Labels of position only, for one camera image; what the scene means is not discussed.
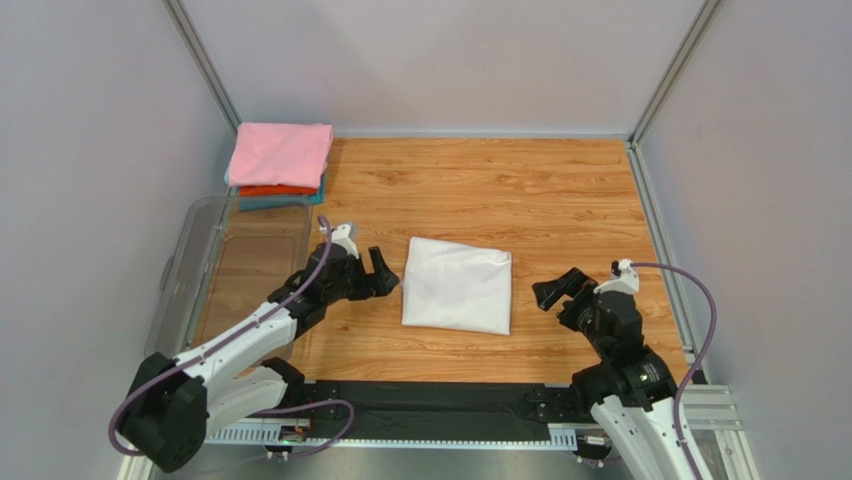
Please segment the white t-shirt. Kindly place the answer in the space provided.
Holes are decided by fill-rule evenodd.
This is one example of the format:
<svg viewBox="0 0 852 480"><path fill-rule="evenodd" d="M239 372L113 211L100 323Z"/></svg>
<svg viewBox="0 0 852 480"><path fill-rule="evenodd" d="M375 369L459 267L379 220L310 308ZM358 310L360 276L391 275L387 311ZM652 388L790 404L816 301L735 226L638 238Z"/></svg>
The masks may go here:
<svg viewBox="0 0 852 480"><path fill-rule="evenodd" d="M413 237L402 279L401 324L508 336L512 255Z"/></svg>

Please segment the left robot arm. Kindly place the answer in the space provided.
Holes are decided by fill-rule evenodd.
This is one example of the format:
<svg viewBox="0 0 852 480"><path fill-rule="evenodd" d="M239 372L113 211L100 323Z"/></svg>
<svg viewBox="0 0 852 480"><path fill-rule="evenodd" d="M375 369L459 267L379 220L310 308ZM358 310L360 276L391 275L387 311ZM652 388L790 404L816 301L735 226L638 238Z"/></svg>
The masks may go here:
<svg viewBox="0 0 852 480"><path fill-rule="evenodd" d="M247 318L175 357L155 352L138 367L113 413L108 439L166 473L181 469L210 435L252 415L286 415L303 403L305 376L271 357L318 325L330 305L386 297L399 285L379 248L366 271L355 248L321 243Z"/></svg>

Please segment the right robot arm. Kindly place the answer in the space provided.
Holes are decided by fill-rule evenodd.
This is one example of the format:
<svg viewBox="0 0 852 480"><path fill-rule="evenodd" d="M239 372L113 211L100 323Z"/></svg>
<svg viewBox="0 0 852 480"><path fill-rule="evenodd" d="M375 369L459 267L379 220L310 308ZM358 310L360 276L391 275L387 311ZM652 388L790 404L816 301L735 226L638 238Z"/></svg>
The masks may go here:
<svg viewBox="0 0 852 480"><path fill-rule="evenodd" d="M571 411L604 430L637 479L709 479L711 470L692 449L683 391L645 341L635 301L639 287L632 263L621 260L603 283L573 268L532 290L543 311L563 304L559 323L582 334L599 358L573 374Z"/></svg>

